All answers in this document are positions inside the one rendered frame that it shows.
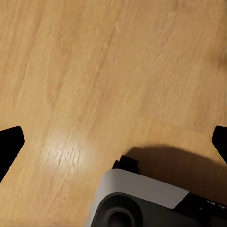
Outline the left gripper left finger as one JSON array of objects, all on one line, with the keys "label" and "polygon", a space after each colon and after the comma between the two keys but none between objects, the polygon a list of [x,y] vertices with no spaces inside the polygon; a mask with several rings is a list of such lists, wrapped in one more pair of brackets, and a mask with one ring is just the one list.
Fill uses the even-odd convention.
[{"label": "left gripper left finger", "polygon": [[20,126],[0,131],[0,183],[25,143]]}]

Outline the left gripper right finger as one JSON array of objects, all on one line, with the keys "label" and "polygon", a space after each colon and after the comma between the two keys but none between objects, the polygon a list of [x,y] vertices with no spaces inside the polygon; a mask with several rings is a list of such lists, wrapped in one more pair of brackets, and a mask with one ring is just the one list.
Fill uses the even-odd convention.
[{"label": "left gripper right finger", "polygon": [[212,143],[227,164],[227,127],[215,127]]}]

